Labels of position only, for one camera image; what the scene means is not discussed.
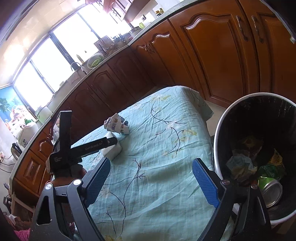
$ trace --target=window frame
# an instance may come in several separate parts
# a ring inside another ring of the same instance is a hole
[[[17,93],[18,97],[20,98],[20,100],[23,102],[23,104],[25,105],[25,107],[30,111],[30,113],[36,118],[35,116],[35,111],[34,109],[29,105],[29,103],[26,101],[26,99],[22,96],[22,94],[18,91],[17,86],[15,85],[15,82],[19,76],[19,74],[21,73],[21,71],[23,70],[23,68],[27,65],[27,64],[31,64],[32,67],[34,68],[34,70],[36,71],[36,73],[38,74],[38,76],[40,77],[41,81],[47,86],[47,88],[52,92],[52,94],[55,94],[56,92],[53,90],[53,88],[50,86],[49,83],[47,83],[46,79],[42,76],[41,72],[38,70],[38,68],[35,66],[34,62],[32,61],[32,56],[34,55],[34,53],[40,48],[40,46],[47,40],[47,39],[51,39],[54,43],[54,45],[57,47],[57,49],[60,51],[60,53],[63,55],[63,57],[67,60],[67,62],[69,63],[69,65],[71,65],[74,61],[74,59],[70,56],[70,54],[67,52],[67,50],[64,48],[64,46],[61,44],[61,42],[58,40],[58,38],[55,36],[55,34],[53,33],[53,31],[59,27],[61,24],[63,24],[67,19],[69,19],[70,17],[72,17],[73,15],[77,14],[82,20],[83,22],[89,27],[90,31],[93,32],[95,34],[95,36],[100,39],[99,35],[95,32],[95,30],[88,24],[88,22],[83,18],[83,16],[79,13],[79,10],[84,8],[86,5],[80,6],[79,8],[77,8],[74,12],[72,12],[71,14],[69,14],[68,16],[66,16],[65,18],[63,18],[59,23],[57,23],[56,25],[54,25],[51,30],[40,40],[40,42],[33,48],[33,50],[31,51],[31,53],[29,54],[29,56],[26,58],[26,60],[23,62],[23,64],[21,65],[21,67],[18,69],[16,75],[13,78],[12,81],[12,86],[13,89],[15,90],[15,92]],[[92,6],[98,11],[101,12],[94,4],[92,4]],[[74,63],[72,64],[72,67],[74,70],[78,70],[79,66]]]

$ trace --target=rice cooker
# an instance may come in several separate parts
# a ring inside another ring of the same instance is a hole
[[[35,122],[28,123],[20,132],[18,137],[18,143],[22,147],[26,147],[35,133],[38,131],[38,126]]]

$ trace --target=trash can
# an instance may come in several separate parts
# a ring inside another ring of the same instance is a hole
[[[231,179],[226,166],[232,157],[231,143],[248,135],[260,136],[263,150],[276,149],[282,157],[286,175],[280,179],[282,197],[268,208],[272,225],[296,214],[296,105],[277,94],[254,93],[244,96],[223,113],[214,138],[215,171],[221,179]]]

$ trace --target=blue gripper pad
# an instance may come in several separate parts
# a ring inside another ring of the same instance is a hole
[[[220,203],[218,198],[218,188],[213,183],[208,173],[202,167],[202,165],[198,162],[197,159],[194,159],[192,163],[192,172],[200,188],[202,189],[202,192],[206,197],[207,202],[209,204],[214,205],[214,207],[217,208]]]
[[[102,164],[99,171],[95,174],[92,180],[87,186],[87,198],[84,202],[86,207],[89,207],[96,201],[109,173],[110,173],[110,160],[106,158],[106,161]]]

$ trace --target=floor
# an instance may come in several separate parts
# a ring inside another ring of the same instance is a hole
[[[218,125],[218,121],[220,120],[223,112],[226,109],[222,108],[221,106],[210,103],[208,101],[206,101],[206,103],[214,112],[213,116],[207,121],[207,129],[209,130],[210,136],[213,136],[215,134],[216,127]]]

